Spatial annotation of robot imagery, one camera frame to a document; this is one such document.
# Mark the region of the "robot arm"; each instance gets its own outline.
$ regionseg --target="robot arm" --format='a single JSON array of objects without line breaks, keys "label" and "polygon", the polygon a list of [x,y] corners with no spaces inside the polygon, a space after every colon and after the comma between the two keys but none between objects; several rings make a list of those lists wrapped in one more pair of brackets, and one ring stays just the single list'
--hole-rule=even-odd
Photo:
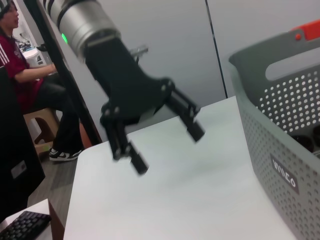
[{"label": "robot arm", "polygon": [[96,0],[24,2],[40,32],[42,26],[42,36],[44,14],[39,13],[40,4],[43,5],[74,54],[87,65],[108,95],[109,101],[101,109],[100,123],[105,128],[114,160],[131,157],[140,175],[148,170],[128,141],[125,127],[137,124],[145,113],[152,110],[155,113],[163,105],[180,117],[195,142],[205,134],[195,120],[200,108],[180,92],[172,80],[154,79],[141,70],[122,43],[120,32]]}]

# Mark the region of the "black pants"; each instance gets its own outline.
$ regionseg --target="black pants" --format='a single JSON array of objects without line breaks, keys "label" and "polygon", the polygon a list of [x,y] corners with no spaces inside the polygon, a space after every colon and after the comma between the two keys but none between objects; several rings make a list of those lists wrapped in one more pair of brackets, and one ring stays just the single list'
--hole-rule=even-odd
[{"label": "black pants", "polygon": [[43,79],[35,102],[29,112],[45,108],[62,112],[62,118],[52,148],[65,153],[76,153],[83,149],[79,130],[79,117],[57,73],[46,76]]}]

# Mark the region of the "basket handle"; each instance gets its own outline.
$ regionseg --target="basket handle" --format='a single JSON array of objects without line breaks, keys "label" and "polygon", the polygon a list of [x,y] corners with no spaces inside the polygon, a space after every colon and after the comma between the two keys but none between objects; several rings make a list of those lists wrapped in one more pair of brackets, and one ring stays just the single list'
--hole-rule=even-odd
[{"label": "basket handle", "polygon": [[296,27],[289,32],[252,45],[232,55],[229,61],[237,68],[243,84],[259,89],[267,68],[276,62],[320,47],[320,20]]}]

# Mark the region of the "person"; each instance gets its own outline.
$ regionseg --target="person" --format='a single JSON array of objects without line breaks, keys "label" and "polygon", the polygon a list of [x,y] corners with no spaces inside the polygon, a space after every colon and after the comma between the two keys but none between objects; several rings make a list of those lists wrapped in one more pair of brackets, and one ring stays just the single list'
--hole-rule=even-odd
[{"label": "person", "polygon": [[23,114],[45,108],[62,111],[49,159],[75,160],[83,149],[79,117],[55,65],[30,67],[27,63],[13,37],[13,30],[19,25],[19,14],[15,4],[7,1],[6,6],[0,6],[0,67],[5,67],[12,81]]}]

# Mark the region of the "white wall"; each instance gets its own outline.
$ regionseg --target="white wall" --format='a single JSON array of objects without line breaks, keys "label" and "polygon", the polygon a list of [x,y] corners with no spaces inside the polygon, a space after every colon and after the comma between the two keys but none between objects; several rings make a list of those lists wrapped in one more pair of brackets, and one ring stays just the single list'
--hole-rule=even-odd
[{"label": "white wall", "polygon": [[256,42],[320,18],[319,0],[208,0],[228,96],[227,57]]},{"label": "white wall", "polygon": [[[129,48],[147,44],[140,60],[146,73],[170,77],[201,106],[225,99],[205,1],[198,0],[101,0],[101,5],[121,31]],[[108,101],[87,67],[81,64],[60,33],[55,35],[74,75],[88,110],[103,140],[99,123],[101,107]],[[163,108],[157,115],[129,131],[166,120],[173,115]]]}]

